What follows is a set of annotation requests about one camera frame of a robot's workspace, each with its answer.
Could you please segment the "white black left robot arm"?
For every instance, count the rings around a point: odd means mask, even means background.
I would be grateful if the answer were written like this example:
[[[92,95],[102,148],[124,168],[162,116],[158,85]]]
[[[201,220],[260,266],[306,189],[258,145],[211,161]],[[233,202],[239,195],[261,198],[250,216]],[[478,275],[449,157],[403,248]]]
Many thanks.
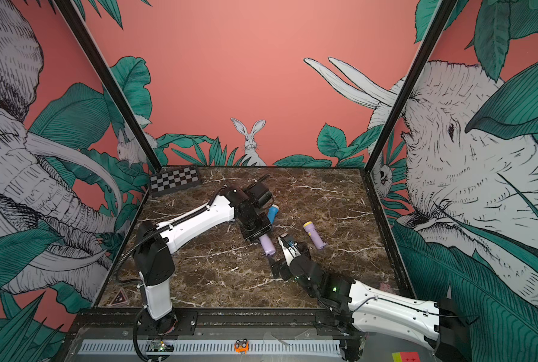
[[[244,189],[226,184],[206,204],[173,220],[156,226],[148,223],[139,229],[141,240],[136,242],[132,256],[148,315],[159,321],[173,312],[169,286],[175,271],[172,255],[222,223],[237,221],[245,241],[260,244],[266,256],[273,256],[276,248],[269,236],[272,222],[263,211],[272,197],[261,180]]]

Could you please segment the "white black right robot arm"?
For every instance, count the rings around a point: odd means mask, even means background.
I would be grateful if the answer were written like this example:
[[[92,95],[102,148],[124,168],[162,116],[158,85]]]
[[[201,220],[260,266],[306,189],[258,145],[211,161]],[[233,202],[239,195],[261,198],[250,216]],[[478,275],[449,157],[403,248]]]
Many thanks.
[[[273,277],[297,282],[345,334],[381,333],[413,342],[442,361],[471,361],[470,323],[453,299],[415,300],[324,270],[305,255],[268,258]]]

